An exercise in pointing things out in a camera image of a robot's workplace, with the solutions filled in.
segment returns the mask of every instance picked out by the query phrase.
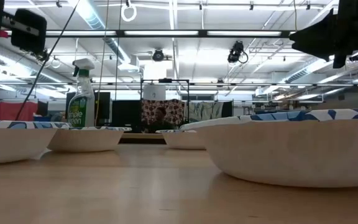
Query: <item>green cleaner bottle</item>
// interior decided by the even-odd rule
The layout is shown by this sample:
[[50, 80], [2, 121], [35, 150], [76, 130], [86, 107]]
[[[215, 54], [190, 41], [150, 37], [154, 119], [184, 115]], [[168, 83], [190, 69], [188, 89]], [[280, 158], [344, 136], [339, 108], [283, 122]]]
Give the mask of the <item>green cleaner bottle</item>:
[[77, 78], [77, 92], [68, 104], [68, 122], [76, 128], [94, 126], [94, 93], [90, 70], [94, 69], [91, 60], [84, 58], [75, 60], [74, 77]]

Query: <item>ceiling light fixture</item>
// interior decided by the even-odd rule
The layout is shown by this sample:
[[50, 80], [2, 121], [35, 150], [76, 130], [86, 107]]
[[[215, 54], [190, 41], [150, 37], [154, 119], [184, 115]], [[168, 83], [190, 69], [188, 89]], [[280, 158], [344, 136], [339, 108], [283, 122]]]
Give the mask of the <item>ceiling light fixture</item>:
[[0, 89], [7, 90], [7, 91], [16, 91], [14, 88], [3, 84], [0, 84]]
[[308, 100], [308, 99], [314, 98], [316, 96], [319, 96], [319, 94], [303, 95], [303, 96], [299, 96], [298, 100]]
[[262, 37], [280, 37], [281, 31], [208, 31], [208, 36], [262, 36]]
[[[60, 30], [49, 30], [47, 31], [47, 35], [60, 35]], [[63, 36], [68, 35], [77, 35], [77, 36], [83, 36], [83, 35], [104, 35], [104, 31], [101, 30], [66, 30], [63, 33]], [[117, 35], [116, 31], [107, 31], [106, 35]]]
[[134, 30], [125, 35], [198, 35], [197, 30]]

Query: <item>ceiling duct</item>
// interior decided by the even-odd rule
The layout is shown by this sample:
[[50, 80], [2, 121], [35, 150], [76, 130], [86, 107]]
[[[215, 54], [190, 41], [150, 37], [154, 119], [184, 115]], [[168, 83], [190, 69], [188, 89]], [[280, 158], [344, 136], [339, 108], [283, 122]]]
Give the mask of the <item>ceiling duct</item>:
[[[78, 0], [68, 0], [71, 6], [75, 6]], [[105, 30], [106, 25], [101, 20], [98, 10], [93, 4], [92, 0], [81, 0], [76, 8], [77, 13], [84, 19], [84, 21], [89, 25], [93, 30]], [[113, 38], [103, 38], [103, 41], [110, 47], [110, 49], [118, 55], [118, 59], [121, 63], [131, 62], [128, 54], [126, 54], [118, 43]]]
[[[287, 76], [285, 78], [283, 78], [281, 81], [279, 81], [279, 83], [294, 82], [295, 80], [297, 80], [301, 77], [304, 77], [306, 75], [309, 75], [319, 69], [322, 69], [323, 67], [325, 67], [331, 63], [332, 63], [332, 61], [326, 62], [323, 59], [314, 58], [314, 59], [306, 62], [306, 64], [302, 65], [301, 68], [298, 67], [298, 68], [288, 72]], [[278, 88], [280, 88], [280, 86], [266, 86], [266, 87], [263, 87], [261, 90], [256, 91], [255, 95], [259, 96], [259, 95], [269, 94]]]
[[[0, 62], [2, 62], [0, 65], [14, 67], [14, 71], [12, 73], [18, 76], [31, 76], [34, 71], [38, 71], [41, 68], [39, 64], [1, 46]], [[53, 72], [47, 68], [42, 70], [41, 75], [53, 80], [54, 82], [72, 82], [69, 78], [66, 78], [63, 75]]]

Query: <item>white paper bowl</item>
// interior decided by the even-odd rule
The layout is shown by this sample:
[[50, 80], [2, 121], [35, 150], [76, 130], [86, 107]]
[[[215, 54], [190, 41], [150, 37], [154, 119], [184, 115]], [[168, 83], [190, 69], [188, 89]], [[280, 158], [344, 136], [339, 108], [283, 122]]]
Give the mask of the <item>white paper bowl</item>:
[[48, 149], [57, 152], [114, 150], [124, 131], [131, 131], [131, 128], [89, 127], [58, 130]]
[[286, 115], [283, 122], [241, 117], [239, 124], [206, 126], [197, 134], [213, 162], [240, 179], [295, 187], [358, 187], [358, 110], [297, 113], [264, 114]]
[[204, 144], [197, 136], [196, 131], [162, 130], [157, 131], [164, 136], [164, 140], [170, 149], [195, 149], [205, 150]]
[[0, 163], [14, 162], [41, 154], [66, 123], [0, 121]]

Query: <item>overhead beam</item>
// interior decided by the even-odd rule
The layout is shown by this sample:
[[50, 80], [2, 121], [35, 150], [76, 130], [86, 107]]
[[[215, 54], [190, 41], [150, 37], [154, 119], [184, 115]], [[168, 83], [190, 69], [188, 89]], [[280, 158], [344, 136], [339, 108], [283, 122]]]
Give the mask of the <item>overhead beam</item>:
[[325, 5], [323, 7], [323, 9], [320, 10], [318, 12], [318, 14], [316, 16], [314, 16], [314, 18], [312, 18], [309, 21], [309, 23], [306, 25], [306, 27], [309, 27], [310, 25], [312, 25], [317, 19], [319, 19], [322, 15], [324, 15], [327, 11], [329, 11], [334, 6], [335, 2], [336, 2], [336, 0], [331, 0], [327, 5]]
[[[102, 86], [139, 86], [140, 83], [131, 83], [131, 82], [102, 82]], [[32, 82], [0, 82], [0, 85], [33, 85]], [[75, 85], [75, 83], [37, 83], [37, 85]], [[165, 85], [165, 86], [180, 86], [182, 83], [154, 83], [154, 85]], [[349, 84], [321, 84], [321, 83], [190, 83], [190, 86], [313, 86], [313, 87], [357, 87], [358, 83], [349, 83]]]
[[[10, 37], [12, 32], [5, 30]], [[47, 30], [46, 38], [58, 38], [61, 30]], [[107, 30], [112, 38], [289, 38], [294, 30]], [[104, 38], [100, 30], [66, 30], [62, 38]]]

